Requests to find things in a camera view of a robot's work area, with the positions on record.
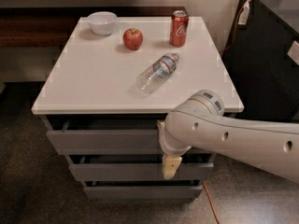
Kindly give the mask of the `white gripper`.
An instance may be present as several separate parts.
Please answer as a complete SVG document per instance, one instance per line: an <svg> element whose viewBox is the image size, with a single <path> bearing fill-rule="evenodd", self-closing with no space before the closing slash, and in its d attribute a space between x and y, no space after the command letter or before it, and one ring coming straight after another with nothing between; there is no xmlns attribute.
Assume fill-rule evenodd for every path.
<svg viewBox="0 0 299 224"><path fill-rule="evenodd" d="M168 180L175 176L181 164L182 158L177 156L184 155L191 147L168 134L164 134L163 120L157 120L157 127L159 143L162 151L166 154L163 155L163 175L164 179Z"/></svg>

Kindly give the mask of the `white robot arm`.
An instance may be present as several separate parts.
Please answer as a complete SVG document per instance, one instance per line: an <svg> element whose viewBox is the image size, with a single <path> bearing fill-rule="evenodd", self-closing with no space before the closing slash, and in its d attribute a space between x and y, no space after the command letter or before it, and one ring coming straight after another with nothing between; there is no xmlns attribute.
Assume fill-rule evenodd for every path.
<svg viewBox="0 0 299 224"><path fill-rule="evenodd" d="M177 171L172 161L194 147L299 182L298 124L227 118L220 96L203 90L175 107L157 126L166 179Z"/></svg>

